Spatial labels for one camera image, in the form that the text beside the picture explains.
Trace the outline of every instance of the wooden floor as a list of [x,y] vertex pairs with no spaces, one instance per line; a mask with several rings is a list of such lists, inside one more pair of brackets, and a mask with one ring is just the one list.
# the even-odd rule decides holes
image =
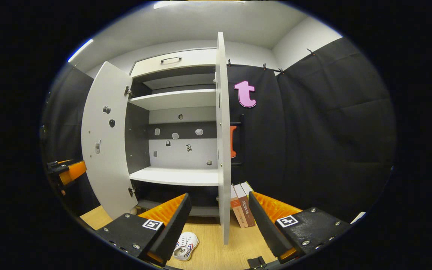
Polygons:
[[[101,206],[81,218],[95,230],[112,221]],[[249,268],[249,258],[262,256],[266,263],[276,260],[257,225],[241,228],[233,212],[229,225],[229,244],[226,246],[223,245],[221,226],[214,217],[189,217],[183,232],[196,234],[199,244],[190,260],[172,258],[166,263],[168,266],[187,270],[241,270]]]

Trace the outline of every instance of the cabinet shelf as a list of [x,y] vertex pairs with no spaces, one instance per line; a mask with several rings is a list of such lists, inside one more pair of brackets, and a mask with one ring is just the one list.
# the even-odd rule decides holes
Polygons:
[[146,167],[129,175],[130,179],[177,186],[217,186],[217,169],[170,169]]
[[216,90],[198,89],[149,94],[129,99],[127,102],[148,111],[187,107],[210,107],[216,106]]

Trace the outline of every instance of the stack of books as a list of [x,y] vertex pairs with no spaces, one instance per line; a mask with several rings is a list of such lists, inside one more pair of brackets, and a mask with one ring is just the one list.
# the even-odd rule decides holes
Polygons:
[[246,182],[231,185],[231,208],[241,228],[256,225],[251,210],[249,209],[248,196],[252,188]]

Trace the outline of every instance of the white wall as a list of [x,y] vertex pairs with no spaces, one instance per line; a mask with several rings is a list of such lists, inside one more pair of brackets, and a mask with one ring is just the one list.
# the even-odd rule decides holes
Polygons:
[[[172,51],[209,47],[216,47],[216,40],[176,41],[158,44],[154,46],[148,46],[145,48],[137,49],[135,51],[130,51],[111,60],[108,60],[108,62],[129,74],[132,65],[137,60],[142,60],[147,57],[161,55],[165,53],[171,53]],[[244,43],[226,41],[225,49],[226,59],[231,59],[231,64],[262,67],[263,64],[266,63],[267,68],[278,69],[278,67],[280,67],[278,66],[278,62],[276,61],[273,52],[267,48],[261,48],[259,46]],[[92,68],[91,70],[88,70],[86,74],[94,78],[102,65],[103,63]]]
[[307,48],[315,51],[338,38],[342,36],[326,24],[307,17],[281,38],[274,46],[273,53],[284,70],[309,55]]

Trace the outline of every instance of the drawer handle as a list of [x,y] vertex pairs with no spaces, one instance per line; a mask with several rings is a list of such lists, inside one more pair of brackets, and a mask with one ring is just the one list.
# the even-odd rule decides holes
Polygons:
[[161,60],[161,63],[163,63],[164,60],[169,60],[169,59],[173,59],[173,58],[178,58],[179,60],[181,60],[182,57],[181,57],[181,56],[178,56],[178,57],[166,58],[166,59]]

